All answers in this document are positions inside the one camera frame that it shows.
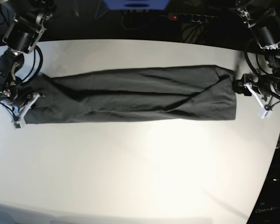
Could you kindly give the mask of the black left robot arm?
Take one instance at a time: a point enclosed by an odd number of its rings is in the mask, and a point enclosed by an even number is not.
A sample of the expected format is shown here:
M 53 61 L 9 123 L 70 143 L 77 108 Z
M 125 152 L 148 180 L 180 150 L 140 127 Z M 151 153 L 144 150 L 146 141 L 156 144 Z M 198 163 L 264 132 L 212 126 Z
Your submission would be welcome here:
M 272 96 L 280 100 L 280 21 L 275 9 L 265 10 L 254 4 L 253 0 L 237 0 L 234 10 L 243 19 L 244 24 L 251 30 L 253 38 L 247 43 L 256 42 L 263 51 L 267 66 L 272 73 L 258 70 L 251 63 L 247 51 L 244 57 L 258 81 L 252 83 L 252 88 L 257 88 L 258 93 Z

